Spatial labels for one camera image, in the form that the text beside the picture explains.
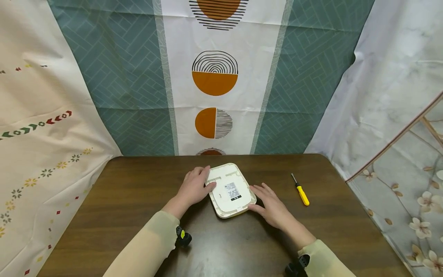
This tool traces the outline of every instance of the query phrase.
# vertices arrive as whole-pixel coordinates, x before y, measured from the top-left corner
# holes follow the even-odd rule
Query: hand
[[[190,206],[200,202],[216,186],[215,182],[204,186],[208,179],[210,166],[196,167],[186,174],[177,195],[163,207],[165,211],[180,220]]]
[[[205,168],[196,167],[193,171],[188,172],[176,197],[189,206],[202,201],[217,185],[215,182],[212,182],[206,187],[204,186],[208,179],[210,168],[210,166]]]
[[[267,184],[261,183],[261,185],[261,187],[254,185],[250,188],[263,201],[264,208],[252,204],[248,206],[248,209],[260,214],[271,226],[283,230],[285,224],[295,218]]]
[[[254,185],[251,190],[263,201],[264,208],[259,205],[249,205],[248,209],[263,216],[271,226],[282,230],[298,249],[314,243],[317,240],[314,235],[291,215],[275,192],[265,183],[261,185],[261,187]]]

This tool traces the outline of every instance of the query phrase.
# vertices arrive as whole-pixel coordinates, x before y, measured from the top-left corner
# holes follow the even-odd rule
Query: screwdriver
[[[297,180],[294,177],[294,174],[291,173],[292,178],[294,179],[295,182],[295,187],[297,188],[297,190],[299,191],[300,197],[303,200],[303,204],[305,204],[305,206],[309,206],[309,200],[306,197],[306,194],[304,193],[302,186],[300,186],[299,182],[297,182]]]

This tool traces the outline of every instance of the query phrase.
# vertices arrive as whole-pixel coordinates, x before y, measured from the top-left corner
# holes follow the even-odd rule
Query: left hand
[[[204,186],[210,168],[210,166],[205,168],[196,167],[189,171],[177,195],[169,200],[162,210],[180,220],[190,206],[202,201],[216,186],[215,182],[209,183],[206,187]]]
[[[193,171],[189,171],[176,197],[188,206],[202,201],[217,185],[215,182],[212,182],[206,187],[204,186],[208,179],[210,168],[210,166],[206,166],[205,168],[196,167]]]

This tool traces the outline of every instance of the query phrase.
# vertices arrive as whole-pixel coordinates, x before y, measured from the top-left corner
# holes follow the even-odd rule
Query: beige sleeve
[[[118,254],[103,277],[151,277],[175,248],[180,221],[157,212]]]
[[[309,264],[305,268],[309,277],[355,277],[321,240],[303,247],[299,256],[308,254]]]

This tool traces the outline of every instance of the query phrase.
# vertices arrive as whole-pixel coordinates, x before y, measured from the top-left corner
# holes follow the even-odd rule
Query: herringbone pattern
[[[373,2],[294,1],[255,153],[304,151]],[[49,3],[122,153],[173,155],[152,0]]]
[[[295,0],[256,154],[303,153],[314,135],[374,0]]]
[[[50,0],[106,128],[126,156],[173,155],[151,0]]]

